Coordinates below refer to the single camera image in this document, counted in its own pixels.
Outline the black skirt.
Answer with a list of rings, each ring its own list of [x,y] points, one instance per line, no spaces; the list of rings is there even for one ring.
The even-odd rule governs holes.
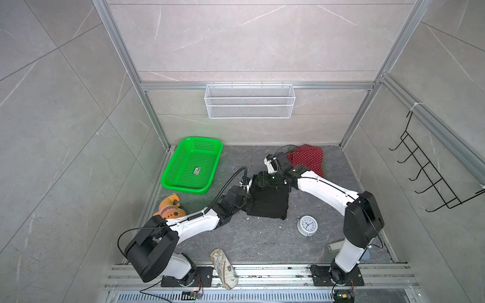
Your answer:
[[[249,216],[285,220],[291,187],[277,175],[261,171],[253,176],[250,194],[242,208]]]

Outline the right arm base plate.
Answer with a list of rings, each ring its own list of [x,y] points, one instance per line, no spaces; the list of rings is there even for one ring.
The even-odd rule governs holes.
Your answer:
[[[346,273],[335,264],[330,266],[311,265],[310,272],[313,284],[316,287],[340,286],[364,286],[364,280],[358,266]]]

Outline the red polka dot skirt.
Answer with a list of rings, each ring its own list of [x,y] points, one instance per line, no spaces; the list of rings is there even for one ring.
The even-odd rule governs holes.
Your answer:
[[[324,178],[323,171],[324,153],[321,147],[313,145],[301,145],[287,153],[287,159],[296,167],[302,165]]]

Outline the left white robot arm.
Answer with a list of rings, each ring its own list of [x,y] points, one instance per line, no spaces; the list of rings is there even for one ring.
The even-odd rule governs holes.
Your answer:
[[[184,253],[175,252],[178,244],[203,232],[229,223],[233,215],[248,202],[252,180],[244,177],[227,194],[221,194],[209,208],[181,218],[165,219],[155,215],[141,228],[124,250],[145,283],[159,276],[170,277],[181,285],[189,285],[196,276],[197,266]]]

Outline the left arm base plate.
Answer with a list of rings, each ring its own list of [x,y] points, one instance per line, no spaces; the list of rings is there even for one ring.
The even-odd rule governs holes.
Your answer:
[[[174,277],[164,277],[161,282],[161,287],[210,287],[213,279],[213,266],[201,266],[195,270],[190,270],[189,273],[182,279],[178,280]]]

